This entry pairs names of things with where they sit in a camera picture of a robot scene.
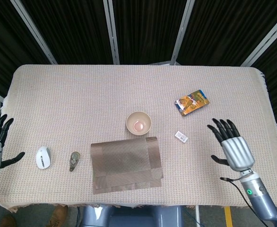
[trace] beige bowl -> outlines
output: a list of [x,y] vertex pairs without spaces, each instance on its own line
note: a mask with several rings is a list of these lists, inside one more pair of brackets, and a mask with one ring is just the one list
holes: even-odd
[[130,114],[126,120],[127,129],[134,135],[144,135],[149,132],[152,125],[148,114],[137,111]]

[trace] small white box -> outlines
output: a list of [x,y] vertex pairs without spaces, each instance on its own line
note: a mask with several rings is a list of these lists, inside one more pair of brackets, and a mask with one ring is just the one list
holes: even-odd
[[175,134],[175,137],[178,138],[181,142],[185,143],[188,139],[184,134],[182,134],[180,131],[177,131]]

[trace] table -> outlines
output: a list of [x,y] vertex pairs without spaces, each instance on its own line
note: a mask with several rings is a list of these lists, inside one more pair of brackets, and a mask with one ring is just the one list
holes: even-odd
[[[176,99],[202,89],[210,104],[182,117]],[[134,111],[153,121],[162,187],[93,195],[90,144],[136,138],[125,126]],[[21,151],[17,164],[0,171],[0,205],[16,210],[33,203],[246,206],[237,190],[219,180],[237,178],[210,155],[223,157],[207,128],[212,118],[232,120],[247,140],[277,205],[277,127],[261,72],[242,67],[154,65],[24,65],[17,69],[3,114],[15,119],[3,159]],[[186,143],[175,138],[181,131]],[[48,146],[52,164],[38,169],[35,154]],[[73,172],[69,157],[81,159]]]

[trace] knit tablecloth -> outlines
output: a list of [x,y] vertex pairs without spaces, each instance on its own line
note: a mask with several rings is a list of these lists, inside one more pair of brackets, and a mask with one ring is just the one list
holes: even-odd
[[[181,116],[175,100],[198,89],[210,104]],[[134,111],[152,118],[145,137],[158,138],[162,187],[93,195],[90,144],[137,138],[125,126]],[[207,128],[212,118],[235,123],[277,205],[277,126],[262,73],[254,68],[24,65],[14,73],[2,114],[15,119],[3,160],[26,153],[0,170],[0,205],[10,210],[33,203],[246,206],[219,180],[238,173],[210,157],[224,157]],[[175,138],[177,131],[189,137],[186,143]],[[44,170],[35,162],[41,146],[52,156]],[[81,157],[70,172],[73,151]]]

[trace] person's shoe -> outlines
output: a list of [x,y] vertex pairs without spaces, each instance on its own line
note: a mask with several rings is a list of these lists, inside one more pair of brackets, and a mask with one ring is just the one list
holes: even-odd
[[61,227],[67,218],[67,214],[68,206],[56,206],[52,213],[52,218],[50,219],[49,224],[46,225],[46,227]]
[[6,215],[2,218],[0,227],[17,227],[17,222],[13,216]]

